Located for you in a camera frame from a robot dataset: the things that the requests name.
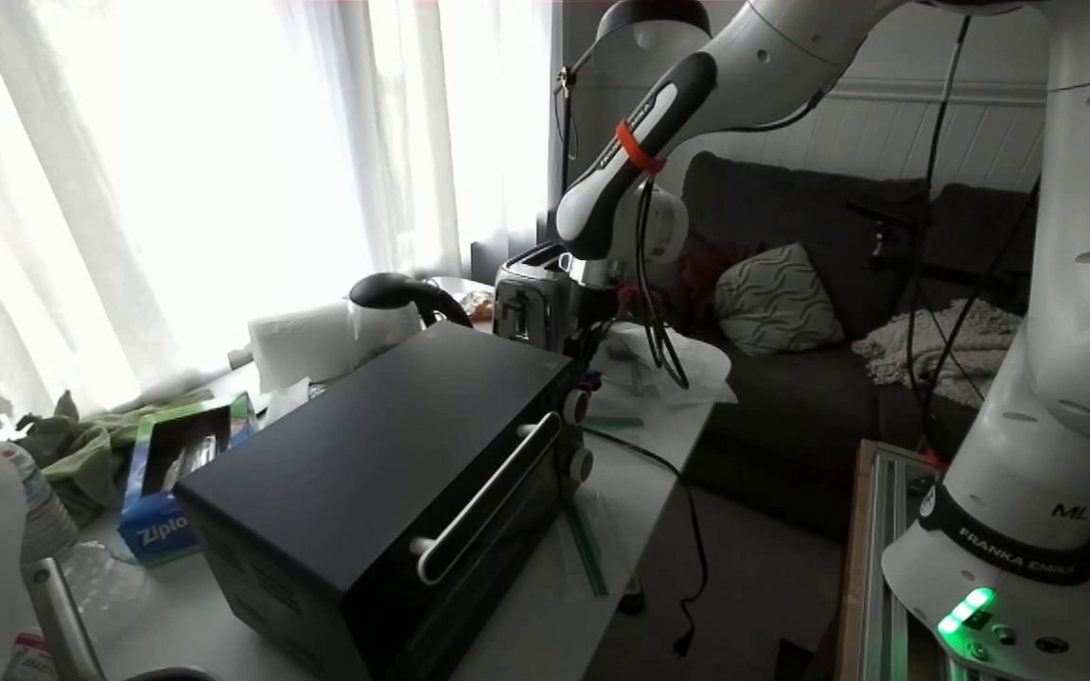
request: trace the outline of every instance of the table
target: table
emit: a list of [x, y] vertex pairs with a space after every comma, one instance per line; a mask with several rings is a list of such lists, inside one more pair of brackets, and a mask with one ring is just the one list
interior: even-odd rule
[[[632, 394], [632, 380], [618, 380], [619, 369], [606, 364], [608, 403], [632, 403], [638, 425], [618, 428], [619, 437], [661, 454], [668, 464], [686, 464], [691, 442], [724, 394], [731, 369], [726, 355], [712, 345], [680, 339], [676, 351], [690, 368], [697, 394], [653, 389]], [[483, 630], [466, 652], [454, 676], [517, 676], [517, 681], [566, 681], [584, 676], [606, 623], [618, 611], [618, 594], [634, 573], [638, 556], [653, 534], [653, 520], [673, 491], [673, 474], [638, 454], [585, 435], [592, 474], [579, 486], [576, 504], [592, 534], [606, 594], [591, 591], [576, 536], [566, 520], [552, 520], [533, 560], [517, 571]], [[161, 568], [146, 568], [123, 577], [123, 594], [114, 611], [85, 615], [89, 638], [104, 664], [104, 676], [133, 676], [153, 664], [196, 664], [228, 681], [244, 676], [307, 676], [257, 630], [249, 630], [228, 607], [199, 556], [185, 556]]]

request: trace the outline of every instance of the wall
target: wall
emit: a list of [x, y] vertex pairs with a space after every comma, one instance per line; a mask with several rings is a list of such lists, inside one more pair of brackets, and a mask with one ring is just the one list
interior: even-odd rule
[[[572, 0], [566, 58], [576, 58], [606, 12], [598, 0]], [[714, 25], [740, 3], [704, 0]], [[712, 131], [668, 152], [666, 186], [676, 186], [691, 152], [712, 148], [731, 158], [838, 170], [864, 176], [920, 176], [933, 128], [933, 102], [955, 51], [961, 13], [942, 8], [897, 8], [864, 46], [838, 85], [793, 128], [750, 137]], [[661, 71], [643, 58], [632, 35], [598, 49], [576, 85], [576, 172], [608, 140], [649, 79]], [[1029, 8], [976, 13], [961, 51], [955, 106], [942, 128], [939, 186], [967, 182], [996, 189], [1029, 189], [1040, 165], [1040, 102], [1043, 102], [1043, 20]], [[734, 98], [698, 113], [704, 124], [726, 128]]]

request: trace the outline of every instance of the bottle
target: bottle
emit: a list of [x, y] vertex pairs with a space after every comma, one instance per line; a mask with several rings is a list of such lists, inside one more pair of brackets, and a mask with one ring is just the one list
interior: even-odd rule
[[20, 562], [35, 562], [40, 556], [61, 560], [80, 542], [75, 520], [68, 518], [65, 504], [51, 495], [39, 461], [20, 442], [5, 442], [5, 456], [16, 464], [21, 480], [21, 498], [26, 498]]

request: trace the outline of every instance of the oven door handle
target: oven door handle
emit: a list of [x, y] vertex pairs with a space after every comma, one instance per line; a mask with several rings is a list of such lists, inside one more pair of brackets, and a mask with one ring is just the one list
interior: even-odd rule
[[539, 450], [552, 447], [558, 417], [543, 411], [503, 464], [469, 495], [469, 504], [441, 527], [435, 536], [412, 536], [410, 552], [415, 556], [415, 573], [425, 587], [440, 587], [487, 529], [487, 520], [507, 505], [517, 483], [537, 467]]

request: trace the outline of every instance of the black toaster oven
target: black toaster oven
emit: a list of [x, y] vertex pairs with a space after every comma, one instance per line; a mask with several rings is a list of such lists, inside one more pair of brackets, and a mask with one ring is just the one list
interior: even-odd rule
[[189, 474], [235, 615], [319, 676], [441, 676], [584, 480], [572, 359], [430, 326]]

